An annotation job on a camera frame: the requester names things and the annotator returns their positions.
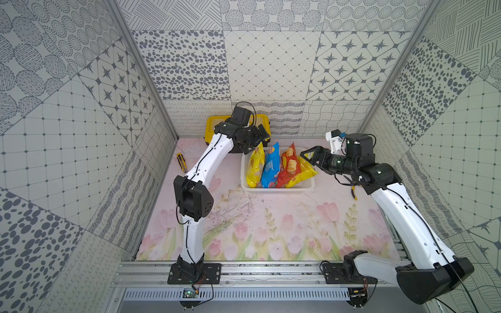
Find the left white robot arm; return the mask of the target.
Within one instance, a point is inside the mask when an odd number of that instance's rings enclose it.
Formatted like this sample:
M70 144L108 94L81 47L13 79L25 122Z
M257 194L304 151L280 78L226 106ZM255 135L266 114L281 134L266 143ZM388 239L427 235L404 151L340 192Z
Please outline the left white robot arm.
M204 275L204 222L215 203L209 186L216 170L235 147L247 155L270 138L264 126L257 123L256 110L241 104L235 105L229 118L215 125L207 149L193 168L174 180L176 209L181 217L178 223L183 226L183 248L176 268L193 282Z

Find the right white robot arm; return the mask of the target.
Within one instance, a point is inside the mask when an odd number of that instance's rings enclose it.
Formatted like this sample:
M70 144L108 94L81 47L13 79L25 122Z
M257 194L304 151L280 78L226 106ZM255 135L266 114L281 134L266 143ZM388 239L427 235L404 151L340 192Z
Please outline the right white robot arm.
M328 175L344 175L348 186L361 186L390 220L410 256L408 262L396 262L355 250L343 258L345 280L382 280L419 305L462 286L474 266L432 230L393 167L376 162L374 136L333 130L326 139L330 148L312 147L302 151L301 158Z

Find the blue chips bag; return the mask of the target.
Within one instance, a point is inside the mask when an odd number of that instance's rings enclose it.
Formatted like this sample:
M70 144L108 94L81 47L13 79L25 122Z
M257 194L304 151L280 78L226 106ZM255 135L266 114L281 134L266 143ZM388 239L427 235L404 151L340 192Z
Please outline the blue chips bag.
M265 152L265 164L261 177L264 189L274 188L281 170L280 145L275 143Z

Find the white plastic basket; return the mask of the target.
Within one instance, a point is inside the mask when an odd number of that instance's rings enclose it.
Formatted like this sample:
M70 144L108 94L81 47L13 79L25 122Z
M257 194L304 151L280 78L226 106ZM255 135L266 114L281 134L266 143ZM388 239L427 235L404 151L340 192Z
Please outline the white plastic basket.
M280 155L288 148L289 146L281 146L280 145ZM265 147L264 151L266 152L270 147ZM298 148L296 147L297 150L297 157L300 156L300 153L304 151L303 148ZM258 187L255 189L251 189L247 186L247 182L245 179L246 171L247 171L247 165L249 162L251 154L244 155L242 157L241 161L241 186L243 190L246 190L251 193L299 193L299 192L305 192L308 190L311 190L314 188L314 177L311 179L308 179L306 181L303 181L301 183L298 183L296 186L292 187L291 189L278 189L276 187L270 188L270 189L264 189L262 187L261 182L259 183Z

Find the yellow Lay's chips bag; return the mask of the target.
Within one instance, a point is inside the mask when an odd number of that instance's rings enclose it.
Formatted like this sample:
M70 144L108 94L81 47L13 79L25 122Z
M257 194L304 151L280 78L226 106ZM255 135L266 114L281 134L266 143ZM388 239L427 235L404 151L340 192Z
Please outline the yellow Lay's chips bag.
M247 186L249 188L255 189L258 187L259 183L261 182L264 165L265 165L264 146L262 143L259 143L258 146L252 152L247 165L245 179L247 182Z

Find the red chips bag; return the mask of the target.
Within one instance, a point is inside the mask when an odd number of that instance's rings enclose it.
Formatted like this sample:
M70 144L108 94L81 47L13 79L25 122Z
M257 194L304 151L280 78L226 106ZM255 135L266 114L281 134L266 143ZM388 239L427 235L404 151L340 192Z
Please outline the red chips bag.
M301 174L300 162L297 157L295 143L292 143L281 154L281 170L277 177L275 187L278 189L289 189L297 184L297 179Z

